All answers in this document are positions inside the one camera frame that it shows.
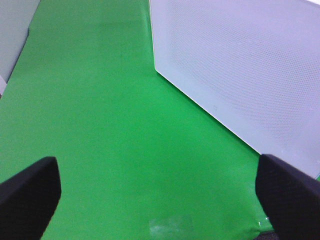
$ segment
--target white panel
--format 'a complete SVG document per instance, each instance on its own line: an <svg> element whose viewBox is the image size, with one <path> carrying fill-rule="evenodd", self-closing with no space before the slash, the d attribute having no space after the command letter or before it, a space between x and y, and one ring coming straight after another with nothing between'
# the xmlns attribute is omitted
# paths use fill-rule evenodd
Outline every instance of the white panel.
<svg viewBox="0 0 320 240"><path fill-rule="evenodd" d="M308 0L308 1L320 5L320 0Z"/></svg>
<svg viewBox="0 0 320 240"><path fill-rule="evenodd" d="M320 6L150 0L150 11L160 74L257 152L320 173Z"/></svg>
<svg viewBox="0 0 320 240"><path fill-rule="evenodd" d="M4 94L6 87L7 87L7 83L2 78L2 76L0 76L0 97Z"/></svg>
<svg viewBox="0 0 320 240"><path fill-rule="evenodd" d="M0 0L0 75L7 82L40 0Z"/></svg>

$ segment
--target white wall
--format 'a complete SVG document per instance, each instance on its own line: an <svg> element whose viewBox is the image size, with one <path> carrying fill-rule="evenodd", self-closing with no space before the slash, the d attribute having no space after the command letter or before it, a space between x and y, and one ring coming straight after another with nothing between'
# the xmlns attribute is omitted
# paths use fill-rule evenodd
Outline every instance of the white wall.
<svg viewBox="0 0 320 240"><path fill-rule="evenodd" d="M0 76L8 82L40 0L0 0Z"/></svg>

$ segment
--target green mat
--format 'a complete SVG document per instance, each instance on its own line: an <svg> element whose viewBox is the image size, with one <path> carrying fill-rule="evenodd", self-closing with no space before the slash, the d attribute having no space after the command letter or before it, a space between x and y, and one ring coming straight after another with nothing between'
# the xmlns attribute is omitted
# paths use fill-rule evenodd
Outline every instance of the green mat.
<svg viewBox="0 0 320 240"><path fill-rule="evenodd" d="M0 100L0 181L58 159L42 239L252 240L259 155L154 69L147 0L42 0Z"/></svg>

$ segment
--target green floor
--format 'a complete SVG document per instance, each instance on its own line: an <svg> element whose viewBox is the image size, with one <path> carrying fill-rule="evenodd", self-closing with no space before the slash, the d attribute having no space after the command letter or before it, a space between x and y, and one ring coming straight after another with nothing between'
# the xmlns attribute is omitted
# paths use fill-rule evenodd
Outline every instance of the green floor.
<svg viewBox="0 0 320 240"><path fill-rule="evenodd" d="M258 154L156 73L147 0L42 0L0 100L0 181L58 159L42 239L252 240Z"/></svg>

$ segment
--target black object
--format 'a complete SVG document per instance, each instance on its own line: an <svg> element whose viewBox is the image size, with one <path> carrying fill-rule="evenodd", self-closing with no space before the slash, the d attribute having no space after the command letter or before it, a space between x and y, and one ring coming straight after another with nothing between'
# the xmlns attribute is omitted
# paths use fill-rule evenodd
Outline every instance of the black object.
<svg viewBox="0 0 320 240"><path fill-rule="evenodd" d="M271 231L263 232L253 240L279 240L279 238L275 232Z"/></svg>
<svg viewBox="0 0 320 240"><path fill-rule="evenodd" d="M320 182L261 155L255 193L280 240L320 240Z"/></svg>
<svg viewBox="0 0 320 240"><path fill-rule="evenodd" d="M44 157L0 184L0 239L40 239L60 196L55 157Z"/></svg>

